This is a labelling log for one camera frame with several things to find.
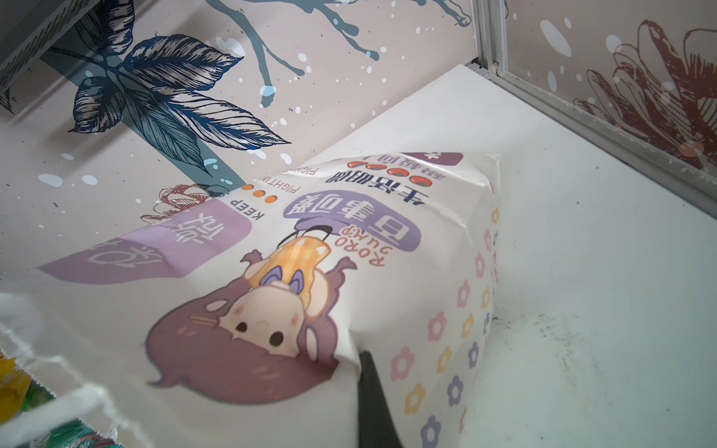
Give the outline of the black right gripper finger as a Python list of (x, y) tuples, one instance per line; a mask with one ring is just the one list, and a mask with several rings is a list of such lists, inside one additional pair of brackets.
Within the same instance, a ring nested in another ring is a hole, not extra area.
[(395, 429), (373, 356), (360, 353), (358, 381), (358, 447), (403, 448)]

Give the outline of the white patterned paper bag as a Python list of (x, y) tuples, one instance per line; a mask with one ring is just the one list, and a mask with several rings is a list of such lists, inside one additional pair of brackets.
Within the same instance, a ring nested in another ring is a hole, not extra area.
[(122, 447), (359, 447), (369, 351), (403, 447), (459, 447), (497, 292), (500, 158), (336, 159), (1, 285), (1, 350)]

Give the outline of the yellow corn chips packet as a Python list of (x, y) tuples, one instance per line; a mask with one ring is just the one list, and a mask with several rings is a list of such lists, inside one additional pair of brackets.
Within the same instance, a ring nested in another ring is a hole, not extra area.
[(20, 412), (32, 377), (17, 367), (15, 360), (1, 356), (0, 422), (11, 420)]

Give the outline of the green Fox's candy bag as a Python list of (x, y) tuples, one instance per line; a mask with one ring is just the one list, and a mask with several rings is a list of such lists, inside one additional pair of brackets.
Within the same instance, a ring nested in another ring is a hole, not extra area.
[[(53, 401), (48, 390), (32, 381), (24, 396), (17, 416), (22, 416), (35, 408)], [(21, 444), (21, 448), (108, 448), (119, 447), (114, 440), (104, 438), (99, 433), (76, 419)]]

